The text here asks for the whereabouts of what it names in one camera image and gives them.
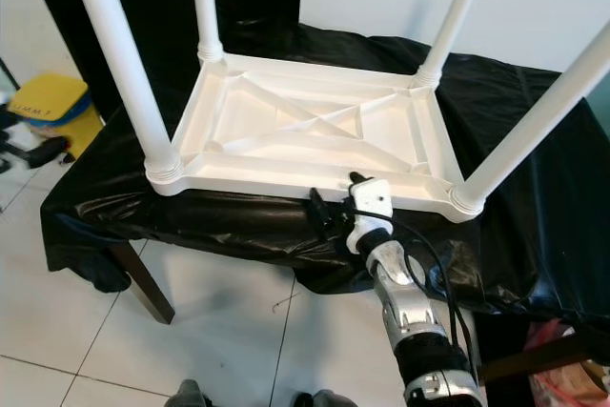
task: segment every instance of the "yellow container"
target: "yellow container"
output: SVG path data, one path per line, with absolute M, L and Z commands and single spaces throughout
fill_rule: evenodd
M 68 138 L 68 152 L 76 158 L 102 130 L 87 83 L 69 76 L 44 73 L 33 78 L 15 94 L 9 110 L 45 138 Z

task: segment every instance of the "black tablecloth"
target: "black tablecloth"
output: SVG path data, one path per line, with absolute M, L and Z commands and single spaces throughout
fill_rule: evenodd
M 395 73 L 414 73 L 427 52 L 402 38 L 364 38 L 281 19 L 225 25 L 223 43 L 229 52 Z M 161 59 L 145 64 L 173 133 L 196 77 L 194 50 L 188 68 Z M 557 76 L 478 56 L 450 57 L 437 98 L 465 176 Z M 479 218 L 455 225 L 437 214 L 397 211 L 396 217 L 440 251 L 462 305 L 604 321 L 608 184 L 610 144 L 583 101 L 488 199 Z M 130 284 L 105 248 L 142 237 L 290 266 L 321 294 L 371 286 L 358 256 L 342 250 L 336 237 L 319 239 L 302 201 L 194 190 L 157 195 L 123 109 L 54 188 L 41 217 L 50 270 L 70 268 L 100 291 Z M 424 253 L 417 257 L 432 267 Z M 432 269 L 433 284 L 436 274 Z

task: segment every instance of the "wooden table leg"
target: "wooden table leg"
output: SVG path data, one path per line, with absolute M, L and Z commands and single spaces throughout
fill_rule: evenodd
M 572 334 L 483 365 L 478 372 L 482 383 L 506 376 L 537 374 L 589 359 L 582 336 Z
M 112 244 L 108 248 L 116 261 L 127 271 L 144 296 L 151 302 L 158 318 L 165 324 L 170 324 L 175 311 L 129 241 Z

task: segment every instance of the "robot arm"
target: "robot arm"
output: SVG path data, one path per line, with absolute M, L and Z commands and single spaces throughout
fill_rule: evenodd
M 392 217 L 388 182 L 365 179 L 357 173 L 352 179 L 355 184 L 350 195 L 356 212 L 347 246 L 353 254 L 364 256 L 375 280 L 407 406 L 481 407 L 478 385 L 468 371 L 468 358 L 450 343 L 437 312 L 418 286 L 425 283 L 423 269 L 412 257 L 407 266 L 402 245 L 392 238 L 390 221 L 366 215 Z

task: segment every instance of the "wire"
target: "wire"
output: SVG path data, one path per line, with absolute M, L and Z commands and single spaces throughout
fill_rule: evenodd
M 365 212 L 363 210 L 357 210 L 357 209 L 348 209 L 348 212 L 352 213 L 352 214 L 359 214 L 362 216 L 370 216 L 371 218 L 382 219 L 384 221 L 388 221 L 388 222 L 392 223 L 393 225 L 398 226 L 399 228 L 403 229 L 407 233 L 411 234 L 412 239 L 409 240 L 409 242 L 411 242 L 411 241 L 420 242 L 424 246 L 424 248 L 428 251 L 428 253 L 432 256 L 432 258 L 434 259 L 435 263 L 438 266 L 438 269 L 440 270 L 440 275 L 442 276 L 442 281 L 445 283 L 445 294 L 447 296 L 447 307 L 449 308 L 449 323 L 450 323 L 449 326 L 450 326 L 450 330 L 451 330 L 450 331 L 451 343 L 454 347 L 459 348 L 458 327 L 456 325 L 456 317 L 457 317 L 457 321 L 459 322 L 459 327 L 461 328 L 461 331 L 464 334 L 464 340 L 466 341 L 466 351 L 468 352 L 468 360 L 470 363 L 470 372 L 473 376 L 473 379 L 475 380 L 475 383 L 478 384 L 477 364 L 475 363 L 475 360 L 474 360 L 473 343 L 472 343 L 472 338 L 470 337 L 470 331 L 468 330 L 468 327 L 466 326 L 466 321 L 464 320 L 464 317 L 461 314 L 461 310 L 458 307 L 458 303 L 456 301 L 456 297 L 454 295 L 452 285 L 449 282 L 449 276 L 447 275 L 445 266 L 443 266 L 442 262 L 440 261 L 440 256 L 438 256 L 438 253 L 435 250 L 435 248 L 432 246 L 432 244 L 420 232 L 418 232 L 417 230 L 413 229 L 410 226 L 407 226 L 404 223 L 401 223 L 400 221 L 394 220 L 390 216 L 386 216 L 384 214 L 375 214 L 372 212 Z M 409 275 L 411 276 L 411 278 L 414 280 L 414 283 L 419 287 L 419 289 L 421 291 L 423 291 L 425 294 L 429 294 L 428 290 L 421 284 L 421 282 L 415 276 L 415 273 L 413 272 L 413 268 L 411 266 L 411 261 L 409 259 L 408 253 L 409 253 L 408 249 L 406 249 L 405 250 L 405 261 L 406 261 L 405 264 L 407 266 L 407 270 L 409 271 Z

